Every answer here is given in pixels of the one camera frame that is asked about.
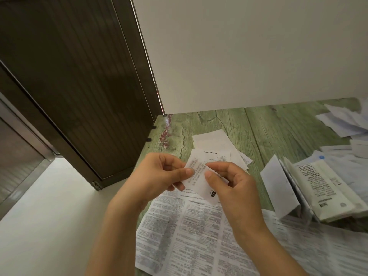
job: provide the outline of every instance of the forearm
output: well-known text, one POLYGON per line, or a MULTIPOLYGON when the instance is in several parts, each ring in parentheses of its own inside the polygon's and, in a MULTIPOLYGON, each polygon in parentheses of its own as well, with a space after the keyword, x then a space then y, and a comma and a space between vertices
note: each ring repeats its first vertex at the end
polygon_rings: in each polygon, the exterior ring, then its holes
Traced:
POLYGON ((239 245, 254 262, 262 276, 307 275, 268 229, 244 236, 239 245))
POLYGON ((134 275, 139 211, 110 203, 87 265, 86 276, 134 275))

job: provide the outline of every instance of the red peeling paint patch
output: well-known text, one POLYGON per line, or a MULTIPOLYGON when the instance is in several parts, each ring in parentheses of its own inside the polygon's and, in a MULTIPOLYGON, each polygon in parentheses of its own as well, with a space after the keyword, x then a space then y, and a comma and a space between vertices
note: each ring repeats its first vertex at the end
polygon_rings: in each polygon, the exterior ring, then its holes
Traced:
POLYGON ((172 114, 168 114, 167 119, 166 119, 166 127, 163 130, 161 137, 160 137, 160 143, 162 145, 163 148, 168 148, 168 137, 171 136, 171 134, 169 134, 168 130, 170 129, 170 125, 171 125, 171 116, 172 114))

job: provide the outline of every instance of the table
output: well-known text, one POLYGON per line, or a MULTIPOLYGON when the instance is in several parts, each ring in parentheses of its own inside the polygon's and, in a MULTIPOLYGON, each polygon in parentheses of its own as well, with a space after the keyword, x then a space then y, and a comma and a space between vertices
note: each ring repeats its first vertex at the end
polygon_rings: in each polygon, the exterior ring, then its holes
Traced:
MULTIPOLYGON (((346 98, 158 116, 154 123, 156 129, 149 135, 152 141, 145 144, 138 163, 149 152, 170 153, 186 161, 194 148, 192 135, 223 129, 235 147, 253 160, 248 171, 257 181, 262 208, 274 210, 260 176, 274 154, 295 163, 309 157, 320 146, 349 144, 349 137, 340 138, 315 118, 328 112, 324 103, 360 109, 356 98, 346 98)), ((140 214, 137 227, 148 207, 140 214)), ((332 225, 368 232, 368 218, 347 218, 332 225)), ((147 275, 138 269, 136 274, 147 275)))

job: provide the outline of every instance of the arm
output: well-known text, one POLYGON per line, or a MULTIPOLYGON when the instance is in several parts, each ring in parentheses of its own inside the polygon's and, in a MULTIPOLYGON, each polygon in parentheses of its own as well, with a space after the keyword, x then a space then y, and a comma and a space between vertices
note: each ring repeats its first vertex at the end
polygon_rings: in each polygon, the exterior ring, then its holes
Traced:
POLYGON ((307 275, 269 231, 263 219, 254 178, 229 162, 208 163, 226 177, 224 182, 207 171, 208 184, 216 191, 239 246, 252 259, 261 275, 307 275))
POLYGON ((101 231, 91 251, 86 276, 134 275, 136 224, 147 203, 194 173, 177 157, 149 153, 108 205, 101 231))

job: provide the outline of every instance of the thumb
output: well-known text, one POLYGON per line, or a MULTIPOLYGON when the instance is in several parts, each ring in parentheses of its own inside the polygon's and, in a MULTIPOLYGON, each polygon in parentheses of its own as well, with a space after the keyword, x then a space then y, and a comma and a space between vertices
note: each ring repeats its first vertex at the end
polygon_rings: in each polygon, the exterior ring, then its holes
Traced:
POLYGON ((173 184, 193 176, 194 170, 192 168, 178 168, 172 171, 166 171, 166 183, 173 184))
POLYGON ((214 172, 208 170, 205 172, 205 178, 208 185, 216 191, 216 193, 221 196, 225 192, 228 186, 222 181, 222 179, 214 172))

